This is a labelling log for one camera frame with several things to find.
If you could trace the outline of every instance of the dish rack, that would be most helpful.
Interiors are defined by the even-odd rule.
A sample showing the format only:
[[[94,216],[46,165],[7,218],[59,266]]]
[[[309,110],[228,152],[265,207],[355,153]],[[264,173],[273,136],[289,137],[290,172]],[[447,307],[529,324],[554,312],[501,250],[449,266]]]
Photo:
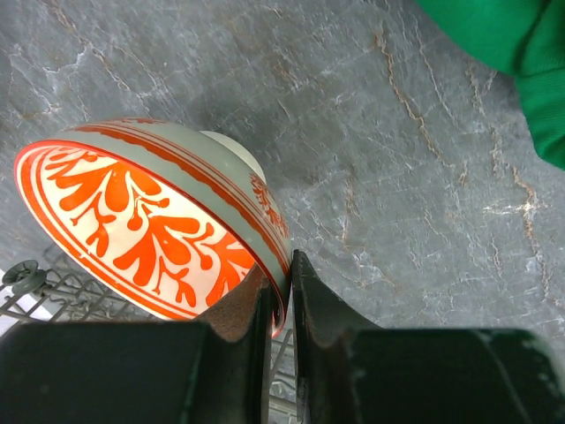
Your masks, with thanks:
[[[0,331],[22,322],[160,321],[92,278],[55,244],[38,261],[24,261],[6,270],[0,284]],[[34,274],[25,284],[14,284]],[[292,313],[272,343],[269,373],[269,424],[297,424]]]

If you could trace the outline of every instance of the marble countertop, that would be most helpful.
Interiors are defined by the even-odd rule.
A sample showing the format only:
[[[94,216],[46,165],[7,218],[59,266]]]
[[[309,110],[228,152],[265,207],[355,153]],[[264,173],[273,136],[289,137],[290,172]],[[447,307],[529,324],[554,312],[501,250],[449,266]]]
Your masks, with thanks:
[[[412,1],[13,0],[0,12],[0,268],[50,244],[17,152],[83,121],[239,140],[294,247],[385,327],[532,329],[565,353],[565,173],[512,81]]]

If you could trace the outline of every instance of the orange stripe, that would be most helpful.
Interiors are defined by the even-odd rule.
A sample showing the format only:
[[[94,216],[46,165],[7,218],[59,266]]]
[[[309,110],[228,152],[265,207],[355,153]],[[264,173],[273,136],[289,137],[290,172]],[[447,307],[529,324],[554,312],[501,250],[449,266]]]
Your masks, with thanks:
[[[181,170],[188,173],[189,175],[191,175],[193,178],[195,178],[199,182],[209,186],[212,189],[212,191],[214,191],[214,193],[216,193],[218,196],[220,196],[228,205],[231,205],[233,208],[235,208],[239,212],[239,214],[251,225],[251,227],[260,234],[263,241],[267,244],[269,250],[275,255],[277,261],[279,262],[279,265],[281,266],[282,272],[284,273],[285,276],[288,276],[288,274],[289,274],[289,264],[288,264],[286,258],[281,254],[276,243],[273,241],[273,239],[271,237],[269,237],[269,234],[261,226],[261,223],[257,220],[257,218],[255,216],[253,216],[253,214],[247,208],[245,208],[245,205],[243,205],[240,202],[239,199],[237,199],[228,190],[226,190],[226,188],[223,185],[221,185],[213,176],[208,175],[207,173],[205,173],[204,170],[196,168],[194,165],[192,165],[191,163],[188,163],[183,157],[175,154],[174,152],[171,152],[166,148],[162,148],[160,146],[157,146],[151,140],[145,139],[145,138],[141,137],[140,135],[127,132],[122,128],[113,129],[113,128],[106,127],[106,126],[86,125],[86,126],[81,126],[79,128],[75,128],[75,131],[82,131],[82,132],[85,132],[85,133],[97,132],[97,133],[101,133],[101,134],[106,135],[106,136],[108,136],[112,139],[115,139],[115,140],[123,140],[128,144],[132,144],[132,145],[135,145],[135,146],[142,146],[145,150],[153,153],[154,155],[161,157],[161,159],[163,159],[167,162],[176,164]],[[159,178],[159,176],[154,174],[152,171],[149,171],[149,172],[152,175]],[[179,187],[177,187],[175,185],[172,185],[169,181],[163,181],[163,183],[171,186],[172,188],[175,188],[177,191],[179,191],[183,195],[188,195],[188,193],[186,193],[184,190],[180,189]],[[204,209],[208,213],[210,213],[208,208],[204,208]],[[223,220],[219,220],[219,222],[222,225],[225,226],[225,222]],[[232,231],[232,234],[234,236],[237,236],[237,234],[234,231]],[[250,253],[252,252],[252,250],[249,249],[249,247],[247,247],[247,250]]]
[[[18,158],[16,159],[16,169],[18,168],[19,165],[19,161],[21,160],[21,158],[23,157],[23,155],[29,150],[29,146],[27,148],[25,148],[24,150],[21,151],[21,153],[19,154]],[[108,283],[110,286],[114,287],[116,290],[118,290],[119,292],[123,293],[125,296],[127,296],[130,299],[133,299],[134,301],[138,302],[141,305],[145,305],[146,307],[148,307],[147,305],[147,300],[142,298],[140,295],[138,295],[137,293],[135,293],[134,291],[131,291],[127,288],[127,286],[123,286],[120,284],[116,284],[115,280],[110,279],[110,277],[107,274],[102,273],[91,261],[89,261],[88,259],[81,259],[80,257],[84,255],[83,252],[79,251],[78,249],[76,249],[71,243],[69,243],[69,241],[62,236],[62,234],[59,232],[59,230],[55,227],[55,225],[53,225],[53,223],[49,220],[49,218],[45,215],[42,207],[39,205],[39,202],[37,201],[36,197],[35,197],[35,193],[34,193],[34,189],[32,186],[32,182],[31,182],[31,165],[30,165],[30,160],[33,162],[33,160],[43,151],[46,149],[41,149],[37,152],[33,152],[32,154],[30,154],[30,156],[27,157],[26,161],[24,162],[24,164],[22,165],[22,170],[20,172],[20,177],[21,177],[21,188],[20,189],[20,194],[22,197],[24,197],[25,199],[27,199],[30,208],[32,209],[32,212],[34,213],[35,217],[38,218],[38,220],[40,221],[40,223],[43,225],[43,227],[47,230],[47,232],[51,235],[51,237],[53,239],[55,239],[55,241],[57,243],[59,243],[60,246],[63,246],[66,251],[75,258],[76,261],[78,261],[83,267],[90,269],[90,271],[98,276],[101,280],[105,281],[106,283]],[[40,159],[40,168],[41,169],[41,164],[43,163],[44,157],[42,157]],[[59,223],[59,225],[61,225],[62,228],[65,229],[65,232],[67,232],[67,234],[71,237],[71,239],[73,239],[73,241],[75,241],[76,244],[81,245],[81,243],[76,240],[71,234],[69,234],[69,232],[66,230],[65,225],[63,225],[61,223],[61,221],[55,216],[55,214],[53,213],[53,210],[51,209],[51,207],[49,206],[49,203],[47,202],[47,200],[44,197],[43,194],[43,190],[41,188],[41,180],[39,177],[39,171],[37,172],[36,175],[36,182],[38,184],[38,186],[40,187],[40,194],[41,197],[43,199],[43,201],[45,202],[47,209],[49,211],[49,213],[51,214],[51,216]],[[96,262],[99,263],[99,265],[101,265],[103,268],[105,268],[108,272],[110,272],[111,274],[114,274],[117,279],[121,280],[122,282],[124,282],[127,285],[130,285],[131,287],[135,288],[136,290],[139,290],[138,287],[128,283],[127,281],[125,281],[120,275],[116,274],[115,272],[113,272],[111,269],[108,269],[108,267],[106,267],[105,264],[101,263],[100,261],[98,261],[96,258],[88,256],[90,259],[94,259]],[[164,303],[165,305],[170,305],[171,307],[175,308],[176,310],[184,313],[184,314],[188,314],[188,315],[192,315],[192,316],[197,316],[198,314],[195,314],[194,312],[191,311],[186,311],[182,308],[179,307],[175,307],[174,305],[169,304],[167,301],[164,301],[162,299],[158,299],[154,296],[152,296],[149,293],[145,293],[143,291],[144,294],[146,294],[148,297],[152,298],[152,299],[156,299],[162,303]],[[155,310],[155,312],[157,312],[158,314],[161,314],[162,316],[166,316],[169,317],[171,319],[175,319],[175,320],[185,320],[187,319],[185,316],[179,315],[179,314],[175,314],[174,312],[162,308],[158,305],[151,305],[151,309]]]
[[[239,194],[241,196],[241,198],[245,201],[247,201],[248,206],[251,206],[251,208],[253,208],[255,210],[255,212],[257,212],[259,217],[262,217],[265,215],[264,211],[259,209],[259,207],[257,206],[257,204],[252,201],[247,194],[241,190],[241,188],[239,188],[239,186],[237,186],[236,184],[233,183],[233,181],[231,181],[229,178],[226,178],[226,176],[224,176],[218,169],[216,169],[215,167],[213,167],[211,164],[209,164],[208,162],[204,161],[203,159],[201,159],[198,155],[195,155],[193,152],[191,152],[190,150],[183,148],[182,146],[173,143],[172,141],[169,141],[167,139],[164,139],[163,137],[154,134],[152,132],[148,132],[142,129],[139,129],[135,126],[129,126],[126,124],[122,124],[122,123],[111,123],[112,126],[118,127],[119,129],[127,129],[127,130],[131,130],[134,133],[141,133],[147,137],[152,137],[158,141],[160,141],[161,143],[170,146],[172,148],[176,148],[177,150],[181,151],[182,153],[184,153],[185,155],[190,156],[193,161],[198,162],[201,166],[203,166],[204,168],[208,168],[212,173],[214,173],[216,175],[217,178],[219,178],[226,186],[229,186],[232,190],[234,190],[237,194]],[[267,226],[268,229],[271,230],[271,235],[275,236],[276,241],[280,244],[279,246],[279,252],[285,252],[285,248],[284,248],[284,241],[282,239],[282,236],[280,234],[280,232],[278,230],[276,230],[274,227],[271,226]]]

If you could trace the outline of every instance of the bowl rim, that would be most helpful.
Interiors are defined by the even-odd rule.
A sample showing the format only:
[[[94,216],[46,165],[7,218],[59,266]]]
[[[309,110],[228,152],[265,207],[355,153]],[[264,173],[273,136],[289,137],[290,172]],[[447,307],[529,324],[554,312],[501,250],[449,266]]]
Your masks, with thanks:
[[[216,220],[216,222],[218,224],[220,224],[226,231],[228,231],[234,238],[236,238],[236,240],[241,243],[241,245],[243,246],[243,248],[247,251],[248,254],[250,254],[252,256],[252,258],[255,260],[255,262],[257,263],[257,265],[260,267],[260,269],[263,271],[263,273],[265,274],[265,276],[267,277],[267,279],[269,280],[269,282],[271,283],[271,286],[274,287],[275,290],[275,294],[276,294],[276,298],[277,298],[277,302],[275,307],[273,308],[273,324],[274,324],[274,328],[273,328],[273,337],[276,337],[276,335],[278,335],[282,330],[283,330],[283,326],[284,323],[286,322],[286,317],[287,317],[287,308],[284,307],[284,299],[283,299],[283,295],[281,293],[281,289],[278,287],[278,284],[276,283],[275,278],[273,277],[273,275],[270,273],[270,271],[268,270],[268,267],[265,265],[264,261],[260,258],[260,256],[258,254],[256,254],[250,247],[249,244],[247,242],[245,242],[245,238],[241,237],[239,234],[237,234],[233,228],[231,227],[231,225],[229,225],[228,223],[225,222],[225,220],[221,219],[211,208],[209,208],[205,202],[200,201],[199,199],[197,199],[196,197],[194,197],[193,195],[190,195],[186,190],[182,189],[181,187],[179,187],[178,185],[175,185],[173,183],[171,183],[170,181],[168,181],[166,178],[160,176],[159,174],[157,174],[155,171],[148,169],[145,166],[139,165],[138,163],[135,163],[133,160],[130,160],[126,157],[123,157],[119,154],[113,153],[105,148],[99,148],[97,146],[94,146],[92,144],[88,144],[87,142],[83,142],[83,141],[76,141],[76,140],[63,140],[63,139],[58,139],[58,138],[48,138],[48,139],[43,139],[43,140],[38,140],[35,141],[31,144],[28,144],[26,146],[24,146],[17,154],[16,159],[14,161],[14,179],[16,181],[16,186],[18,188],[19,191],[19,195],[21,196],[22,199],[24,199],[26,206],[28,209],[28,199],[27,197],[24,195],[22,188],[20,187],[19,184],[19,175],[18,175],[18,169],[19,169],[19,162],[23,159],[23,157],[25,155],[27,155],[28,153],[30,153],[31,151],[37,149],[37,148],[46,148],[46,147],[72,147],[72,148],[83,148],[85,150],[89,150],[92,151],[94,153],[100,153],[102,155],[106,155],[108,157],[111,157],[113,159],[116,159],[117,161],[120,162],[124,162],[127,163],[129,166],[132,166],[134,169],[140,170],[142,172],[147,173],[149,176],[151,176],[152,178],[156,178],[159,182],[161,182],[162,184],[165,184],[166,186],[168,186],[170,189],[174,190],[175,192],[177,192],[178,194],[180,194],[181,196],[185,197],[186,199],[188,199],[189,201],[191,201],[192,203],[194,203],[198,208],[200,208],[203,212],[205,212],[206,214],[208,214],[212,219]],[[40,219],[40,217],[35,216],[35,213],[33,212],[33,210],[30,209],[30,212],[32,213],[32,215],[34,216],[35,220],[39,222],[39,224],[41,225],[41,227],[43,228],[44,231],[46,231],[49,235],[49,237],[51,239],[53,239],[61,248],[63,248],[63,250],[65,250],[65,252],[67,252],[67,254],[69,254],[73,260],[77,261],[79,263],[79,265],[81,267],[84,267],[83,263],[78,261],[77,258],[71,254],[66,247],[61,246],[61,242],[56,238],[52,236],[52,232],[49,231],[46,228],[46,225],[44,225],[44,223],[42,222],[42,220]],[[107,285],[111,290],[115,290],[116,288],[114,286],[112,286],[112,284],[107,283],[106,281],[104,281],[102,279],[102,282]],[[138,305],[138,302],[135,302],[131,299],[131,297],[126,294],[126,293],[122,293],[120,292],[120,294],[122,296],[125,296],[129,301],[132,301],[133,303],[135,303],[136,305]],[[147,306],[143,306],[143,308],[145,309],[150,309],[153,312],[156,312],[153,308],[147,307]]]

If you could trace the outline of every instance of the bowl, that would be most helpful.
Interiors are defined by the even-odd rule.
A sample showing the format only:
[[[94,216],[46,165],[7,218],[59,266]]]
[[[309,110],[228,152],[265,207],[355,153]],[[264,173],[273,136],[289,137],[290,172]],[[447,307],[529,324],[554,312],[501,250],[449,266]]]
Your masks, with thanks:
[[[229,137],[128,117],[32,143],[19,192],[76,262],[164,319],[201,314],[257,265],[286,318],[290,238],[255,158]]]

